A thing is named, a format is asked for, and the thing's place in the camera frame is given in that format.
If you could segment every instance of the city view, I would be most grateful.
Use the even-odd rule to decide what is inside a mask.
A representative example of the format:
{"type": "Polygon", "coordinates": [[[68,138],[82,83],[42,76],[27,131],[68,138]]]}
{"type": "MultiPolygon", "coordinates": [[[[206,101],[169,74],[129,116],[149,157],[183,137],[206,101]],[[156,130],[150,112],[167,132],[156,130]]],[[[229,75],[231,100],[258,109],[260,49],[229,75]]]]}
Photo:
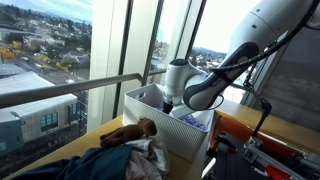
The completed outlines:
{"type": "MultiPolygon", "coordinates": [[[[35,3],[0,1],[0,94],[89,79],[91,16],[59,16],[35,3]]],[[[85,134],[87,96],[0,109],[0,179],[85,134]]]]}

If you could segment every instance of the building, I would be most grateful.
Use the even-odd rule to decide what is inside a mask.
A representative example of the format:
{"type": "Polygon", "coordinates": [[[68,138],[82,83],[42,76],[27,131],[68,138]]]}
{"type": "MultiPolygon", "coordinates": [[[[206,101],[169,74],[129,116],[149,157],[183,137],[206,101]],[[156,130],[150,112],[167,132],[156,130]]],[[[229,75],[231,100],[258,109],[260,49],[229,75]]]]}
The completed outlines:
{"type": "MultiPolygon", "coordinates": [[[[0,79],[0,94],[52,86],[34,72],[0,79]]],[[[0,109],[0,156],[77,121],[77,97],[72,94],[0,109]]]]}

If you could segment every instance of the white robotic arm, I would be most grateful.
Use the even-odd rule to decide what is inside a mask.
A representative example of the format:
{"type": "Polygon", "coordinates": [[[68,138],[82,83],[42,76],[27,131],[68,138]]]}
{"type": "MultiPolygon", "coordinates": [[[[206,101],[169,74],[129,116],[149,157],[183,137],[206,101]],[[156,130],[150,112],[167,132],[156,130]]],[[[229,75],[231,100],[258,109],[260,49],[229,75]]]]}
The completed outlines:
{"type": "MultiPolygon", "coordinates": [[[[262,0],[234,30],[229,52],[219,68],[237,65],[264,52],[279,36],[298,24],[311,9],[313,2],[262,0]]],[[[175,106],[181,103],[195,111],[210,108],[219,94],[249,66],[250,64],[235,70],[217,71],[207,75],[196,70],[186,60],[178,66],[170,63],[164,89],[164,112],[171,111],[170,108],[165,108],[168,105],[175,106]]]]}

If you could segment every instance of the distant hill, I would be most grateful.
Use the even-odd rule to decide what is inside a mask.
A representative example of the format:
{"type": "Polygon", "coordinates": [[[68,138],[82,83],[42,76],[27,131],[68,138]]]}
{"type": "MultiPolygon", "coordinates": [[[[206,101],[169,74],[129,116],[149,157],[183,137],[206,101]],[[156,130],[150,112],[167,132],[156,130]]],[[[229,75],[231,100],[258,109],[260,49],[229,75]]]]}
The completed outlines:
{"type": "Polygon", "coordinates": [[[191,50],[191,56],[193,56],[193,55],[202,55],[205,57],[224,58],[227,55],[227,53],[216,52],[216,51],[206,49],[203,47],[193,47],[191,50]]]}

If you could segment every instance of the sky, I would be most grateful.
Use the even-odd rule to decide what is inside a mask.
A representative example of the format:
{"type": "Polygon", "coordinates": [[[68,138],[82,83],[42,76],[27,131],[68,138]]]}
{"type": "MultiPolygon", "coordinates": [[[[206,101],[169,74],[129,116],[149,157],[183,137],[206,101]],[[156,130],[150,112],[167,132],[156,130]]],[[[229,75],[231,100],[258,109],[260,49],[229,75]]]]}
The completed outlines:
{"type": "MultiPolygon", "coordinates": [[[[187,0],[164,3],[160,20],[160,37],[170,42],[171,27],[176,23],[179,4],[187,0]]],[[[227,52],[233,29],[260,0],[207,0],[194,46],[227,52]]]]}
{"type": "Polygon", "coordinates": [[[92,23],[93,0],[0,0],[23,9],[50,12],[61,17],[92,23]]]}

